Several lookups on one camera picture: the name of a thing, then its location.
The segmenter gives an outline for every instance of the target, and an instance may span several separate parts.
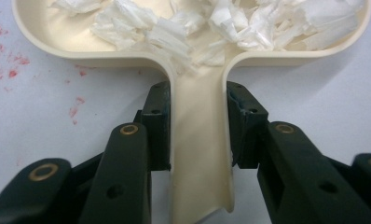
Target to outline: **plastic scoop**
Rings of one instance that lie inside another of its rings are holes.
[[[42,50],[73,63],[96,67],[149,66],[164,71],[172,88],[172,222],[195,223],[216,209],[233,209],[226,80],[236,66],[300,65],[342,51],[357,40],[371,14],[366,0],[358,13],[359,26],[328,49],[317,51],[242,51],[228,47],[222,66],[201,65],[178,74],[163,57],[116,47],[93,35],[94,11],[68,17],[48,8],[53,0],[13,0],[16,21],[25,36]],[[169,18],[171,1],[137,0],[155,14]],[[179,8],[198,7],[198,1],[177,2]],[[212,43],[211,31],[192,38],[191,58]]]

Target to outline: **white surface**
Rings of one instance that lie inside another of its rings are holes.
[[[79,68],[49,56],[21,35],[9,1],[0,1],[0,27],[8,31],[0,35],[0,190],[31,162],[60,157],[77,165],[101,152],[111,130],[131,121],[149,87],[165,79],[154,70]],[[21,55],[30,63],[19,64]],[[18,74],[8,77],[11,70]],[[245,85],[269,120],[303,129],[323,154],[349,164],[371,152],[371,22],[335,56],[300,67],[235,69],[229,80]],[[235,211],[203,223],[270,223],[255,175],[235,168]],[[168,189],[169,173],[153,173],[154,223],[168,223]]]

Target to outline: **cream plastic container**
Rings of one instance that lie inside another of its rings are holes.
[[[78,65],[154,67],[168,76],[172,89],[172,223],[195,223],[214,210],[225,208],[230,212],[233,209],[226,94],[229,71],[237,66],[300,65],[338,53],[362,35],[371,16],[371,0],[365,0],[358,14],[358,28],[325,50],[231,50],[225,66],[202,66],[197,71],[177,76],[168,61],[157,55],[115,51],[115,46],[93,35],[89,27],[98,11],[67,17],[48,8],[53,1],[12,0],[17,24],[38,48]],[[134,2],[150,7],[164,18],[173,13],[170,0]],[[176,2],[183,4],[182,7],[193,7],[198,0]],[[209,41],[206,38],[204,43],[194,44],[203,46]]]

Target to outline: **white table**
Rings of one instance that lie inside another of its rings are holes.
[[[28,164],[64,158],[78,165],[104,150],[109,133],[132,121],[159,71],[74,66],[20,32],[0,0],[0,191]],[[299,67],[234,69],[269,120],[300,127],[326,156],[351,164],[371,152],[371,22],[353,46]],[[255,170],[234,168],[235,211],[203,223],[270,223]],[[168,223],[169,172],[153,173],[153,223]]]

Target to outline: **tabletop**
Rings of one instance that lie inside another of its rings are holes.
[[[0,0],[0,191],[44,158],[73,166],[101,153],[112,129],[130,122],[164,74],[149,68],[87,68],[45,53],[20,32]],[[371,21],[348,49],[297,67],[243,67],[244,85],[269,120],[300,127],[322,154],[351,164],[371,152]],[[270,223],[256,170],[233,169],[235,211],[203,223]],[[153,223],[169,222],[169,172],[153,173]]]

